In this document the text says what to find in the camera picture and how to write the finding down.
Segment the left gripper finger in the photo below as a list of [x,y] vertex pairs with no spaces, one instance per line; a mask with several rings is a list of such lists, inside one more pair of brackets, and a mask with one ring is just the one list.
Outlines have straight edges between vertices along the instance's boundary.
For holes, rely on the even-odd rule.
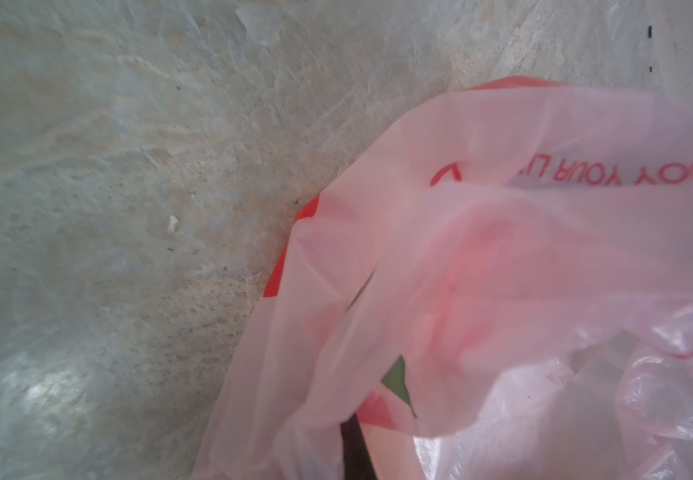
[[345,480],[376,480],[367,445],[356,414],[340,425]]

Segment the pink plastic bag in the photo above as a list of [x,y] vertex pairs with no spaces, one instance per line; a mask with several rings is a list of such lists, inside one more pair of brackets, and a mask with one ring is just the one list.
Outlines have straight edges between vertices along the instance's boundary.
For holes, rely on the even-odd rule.
[[196,479],[693,479],[693,113],[510,77],[304,206]]

